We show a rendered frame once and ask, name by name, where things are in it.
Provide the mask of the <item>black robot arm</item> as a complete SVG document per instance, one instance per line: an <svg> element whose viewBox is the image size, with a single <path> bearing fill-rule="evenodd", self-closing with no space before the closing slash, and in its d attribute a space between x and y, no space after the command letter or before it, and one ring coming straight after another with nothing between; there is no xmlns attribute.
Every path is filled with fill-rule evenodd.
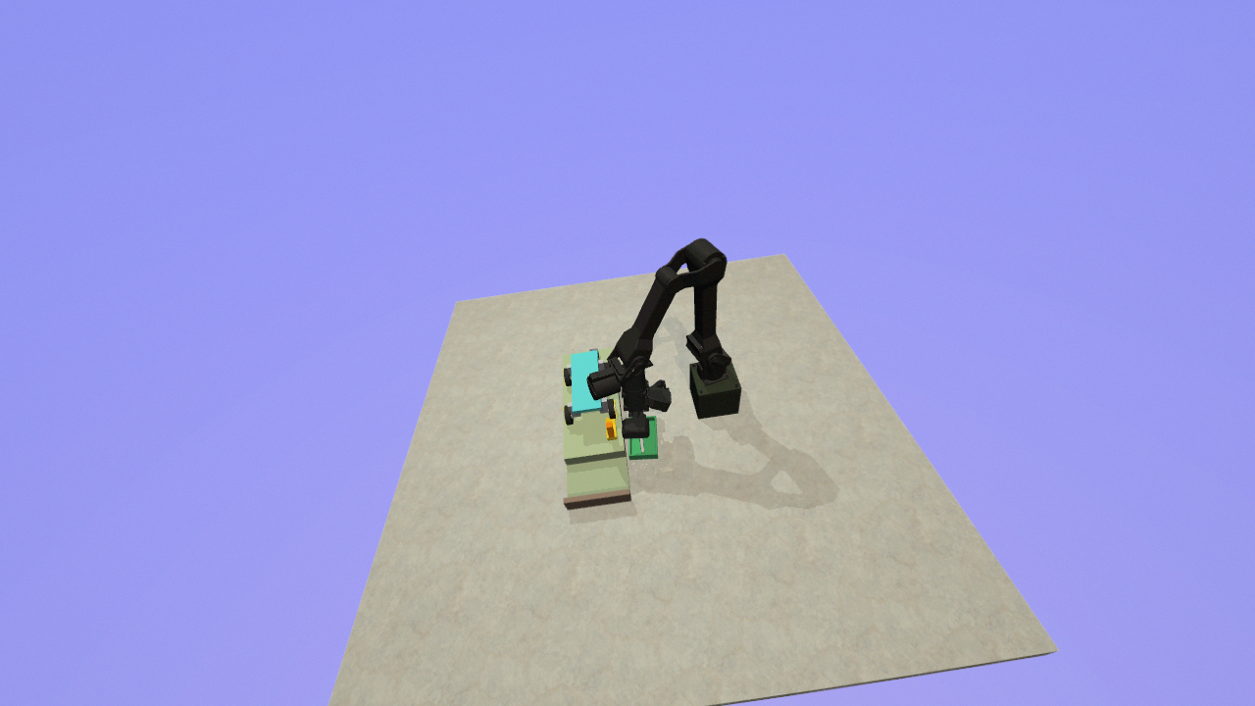
<svg viewBox="0 0 1255 706"><path fill-rule="evenodd" d="M625 330L622 339L607 357L610 367L590 374L586 379L590 394L596 399L612 396L624 390L640 390L646 384L644 413L649 408L666 413L671 408L671 391L665 381L659 379L648 387L644 367L653 367L653 339L661 325L665 312L671 307L673 298L685 287L694 286L695 330L686 335L685 347L698 359L697 374L705 385L725 380L730 356L722 349L717 336L717 287L725 277L727 256L710 245L707 238L697 238L692 245L681 247L668 265L656 270L653 287L640 308L633 327ZM676 275L686 263L689 272ZM619 359L622 359L622 362Z"/></svg>

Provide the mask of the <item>green tray floor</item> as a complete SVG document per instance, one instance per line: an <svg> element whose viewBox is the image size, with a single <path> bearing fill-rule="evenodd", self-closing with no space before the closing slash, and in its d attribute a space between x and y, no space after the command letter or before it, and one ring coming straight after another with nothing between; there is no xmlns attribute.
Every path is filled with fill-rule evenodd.
<svg viewBox="0 0 1255 706"><path fill-rule="evenodd" d="M631 439L631 453L643 453L640 439ZM644 453L656 453L655 421L649 421L649 436L644 438Z"/></svg>

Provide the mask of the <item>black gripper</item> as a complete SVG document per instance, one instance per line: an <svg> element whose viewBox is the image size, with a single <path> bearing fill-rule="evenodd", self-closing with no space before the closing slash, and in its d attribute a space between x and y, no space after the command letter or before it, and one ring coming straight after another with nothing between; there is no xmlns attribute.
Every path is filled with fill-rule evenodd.
<svg viewBox="0 0 1255 706"><path fill-rule="evenodd" d="M640 390L624 390L624 411L628 411L628 416L631 419L622 420L622 438L648 438L649 436L649 419L644 413L644 399L646 398L646 384L645 387Z"/></svg>

